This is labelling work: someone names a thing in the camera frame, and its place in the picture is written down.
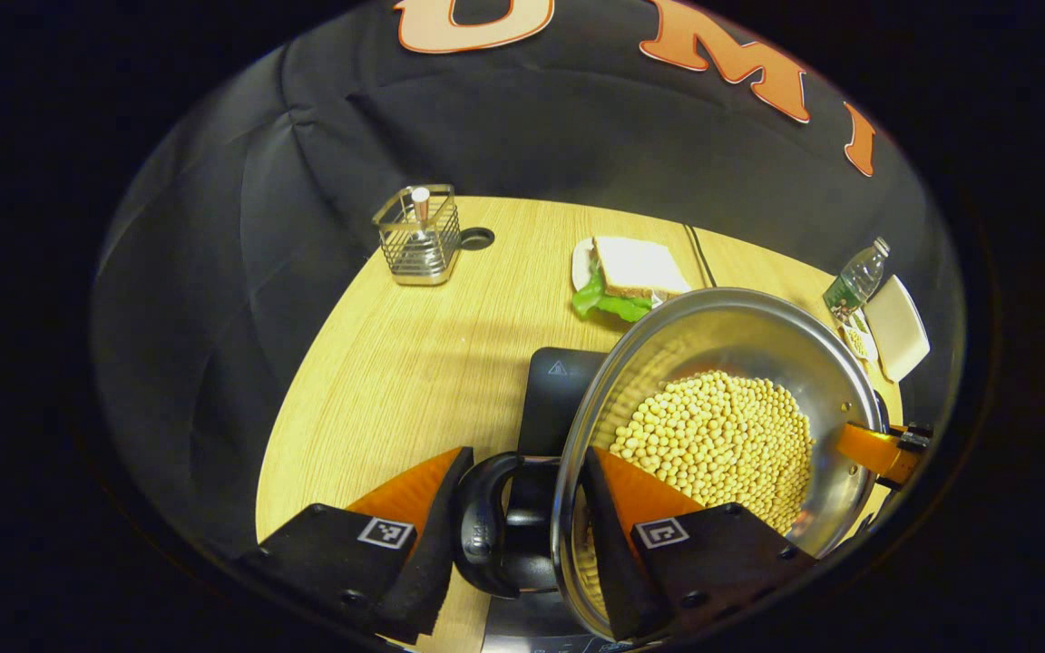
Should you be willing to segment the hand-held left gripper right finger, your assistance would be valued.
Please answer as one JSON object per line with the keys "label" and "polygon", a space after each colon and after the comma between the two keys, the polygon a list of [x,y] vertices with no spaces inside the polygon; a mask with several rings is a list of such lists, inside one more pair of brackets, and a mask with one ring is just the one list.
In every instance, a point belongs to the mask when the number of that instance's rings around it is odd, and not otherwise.
{"label": "hand-held left gripper right finger", "polygon": [[687,637],[747,612],[816,558],[737,502],[701,507],[621,456],[583,466],[599,586],[613,635]]}

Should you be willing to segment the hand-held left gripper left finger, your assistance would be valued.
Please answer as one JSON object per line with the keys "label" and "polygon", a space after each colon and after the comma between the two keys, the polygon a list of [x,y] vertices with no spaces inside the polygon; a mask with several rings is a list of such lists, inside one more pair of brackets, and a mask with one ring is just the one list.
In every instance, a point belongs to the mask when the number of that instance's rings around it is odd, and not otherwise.
{"label": "hand-held left gripper left finger", "polygon": [[473,459],[470,447],[455,447],[348,507],[312,503],[237,565],[303,607],[415,644],[432,635],[446,599],[451,502]]}

